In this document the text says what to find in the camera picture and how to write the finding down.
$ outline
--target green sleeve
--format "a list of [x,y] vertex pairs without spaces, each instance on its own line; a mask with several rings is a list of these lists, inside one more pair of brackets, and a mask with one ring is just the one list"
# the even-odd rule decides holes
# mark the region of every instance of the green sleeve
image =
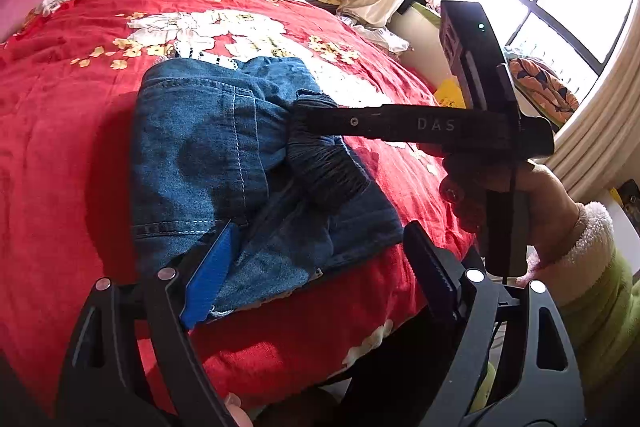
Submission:
[[598,281],[560,308],[574,347],[586,397],[614,378],[630,357],[640,356],[640,282],[614,252]]

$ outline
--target black handle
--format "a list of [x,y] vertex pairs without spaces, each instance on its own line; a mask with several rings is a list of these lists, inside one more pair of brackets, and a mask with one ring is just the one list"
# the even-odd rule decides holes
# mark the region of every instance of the black handle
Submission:
[[528,237],[529,195],[488,190],[486,230],[479,237],[487,272],[498,277],[526,274]]

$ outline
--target fuzzy cuff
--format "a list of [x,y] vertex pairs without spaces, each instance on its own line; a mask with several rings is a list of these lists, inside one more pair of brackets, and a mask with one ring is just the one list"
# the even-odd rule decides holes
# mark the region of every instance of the fuzzy cuff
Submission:
[[527,259],[527,274],[516,285],[525,286],[533,279],[545,283],[558,307],[583,295],[604,273],[614,251],[613,222],[607,209],[597,201],[586,204],[587,226],[575,246],[562,259],[540,267],[537,255]]

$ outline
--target human hand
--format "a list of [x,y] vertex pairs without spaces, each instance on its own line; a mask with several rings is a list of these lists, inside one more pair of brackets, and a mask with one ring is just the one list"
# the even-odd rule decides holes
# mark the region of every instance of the human hand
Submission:
[[[479,156],[466,154],[447,156],[443,166],[448,176],[440,184],[442,197],[452,204],[463,230],[479,232],[486,222],[486,191],[507,192],[511,166],[489,164],[482,162]],[[580,207],[544,165],[519,163],[515,187],[529,194],[527,243],[536,248],[542,264],[557,261],[574,246],[582,233],[580,227],[576,227]]]
[[240,402],[240,399],[235,394],[229,393],[228,395],[226,395],[226,409],[238,424],[238,427],[253,427],[254,424],[251,422],[251,419],[249,418],[247,413],[245,413],[244,410],[240,408],[241,405],[242,404]]

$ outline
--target jeans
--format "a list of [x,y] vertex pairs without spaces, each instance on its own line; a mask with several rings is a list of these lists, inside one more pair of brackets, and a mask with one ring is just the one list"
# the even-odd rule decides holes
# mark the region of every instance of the jeans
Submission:
[[298,58],[230,70],[190,58],[151,67],[131,146],[136,266],[149,275],[229,222],[239,246],[209,289],[217,312],[264,301],[399,243],[393,206],[340,137],[306,132],[335,107]]

